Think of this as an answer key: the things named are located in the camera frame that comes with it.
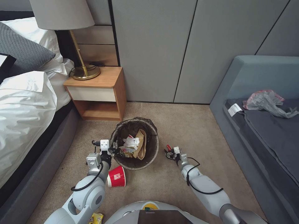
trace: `red paper cup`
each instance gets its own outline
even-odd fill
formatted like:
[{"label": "red paper cup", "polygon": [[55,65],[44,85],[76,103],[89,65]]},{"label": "red paper cup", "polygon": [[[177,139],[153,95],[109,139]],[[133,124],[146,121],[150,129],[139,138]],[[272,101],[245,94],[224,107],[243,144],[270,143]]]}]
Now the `red paper cup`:
[{"label": "red paper cup", "polygon": [[125,187],[126,186],[126,176],[125,171],[122,166],[110,170],[107,177],[108,187]]}]

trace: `wastebasket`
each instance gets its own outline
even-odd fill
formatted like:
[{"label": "wastebasket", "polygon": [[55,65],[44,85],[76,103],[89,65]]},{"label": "wastebasket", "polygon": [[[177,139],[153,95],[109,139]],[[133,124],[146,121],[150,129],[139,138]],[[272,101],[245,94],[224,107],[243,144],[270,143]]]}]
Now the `wastebasket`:
[{"label": "wastebasket", "polygon": [[114,157],[119,165],[128,170],[144,169],[155,160],[159,150],[157,128],[150,119],[135,117],[133,119],[120,122],[111,134],[111,141],[117,141],[118,146],[122,146],[124,144],[123,139],[126,139],[128,135],[135,137],[139,129],[144,130],[146,133],[145,157],[142,160],[135,158]]}]

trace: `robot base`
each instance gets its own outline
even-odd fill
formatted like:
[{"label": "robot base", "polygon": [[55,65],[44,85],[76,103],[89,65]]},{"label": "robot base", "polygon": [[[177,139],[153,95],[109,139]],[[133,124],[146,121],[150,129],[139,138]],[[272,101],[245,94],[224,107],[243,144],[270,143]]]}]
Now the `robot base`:
[{"label": "robot base", "polygon": [[105,224],[138,223],[139,211],[143,210],[144,207],[157,208],[158,210],[179,211],[192,223],[208,224],[176,206],[157,201],[138,201],[121,207],[105,222]]}]

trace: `lamp stand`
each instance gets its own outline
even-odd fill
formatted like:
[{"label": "lamp stand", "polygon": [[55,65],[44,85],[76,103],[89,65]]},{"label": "lamp stand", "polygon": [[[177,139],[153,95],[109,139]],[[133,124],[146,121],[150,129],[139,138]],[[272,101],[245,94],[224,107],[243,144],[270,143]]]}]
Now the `lamp stand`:
[{"label": "lamp stand", "polygon": [[93,66],[91,68],[86,67],[86,65],[83,62],[83,59],[82,59],[80,49],[79,49],[79,46],[77,44],[77,40],[75,38],[75,35],[74,35],[72,30],[70,30],[69,32],[71,34],[71,37],[72,37],[73,42],[75,44],[77,54],[78,54],[80,62],[82,64],[82,66],[77,67],[77,68],[74,69],[75,71],[71,73],[71,76],[74,79],[78,79],[78,80],[86,80],[86,79],[92,79],[94,77],[97,77],[101,73],[100,68],[97,67],[97,66],[96,67]]}]

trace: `nightstand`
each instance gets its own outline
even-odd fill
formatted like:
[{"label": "nightstand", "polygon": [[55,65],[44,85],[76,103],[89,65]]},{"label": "nightstand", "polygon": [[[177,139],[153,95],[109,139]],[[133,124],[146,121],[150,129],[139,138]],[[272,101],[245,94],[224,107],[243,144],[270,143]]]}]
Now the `nightstand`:
[{"label": "nightstand", "polygon": [[83,120],[122,121],[127,103],[122,67],[101,67],[99,76],[69,78],[64,86]]}]

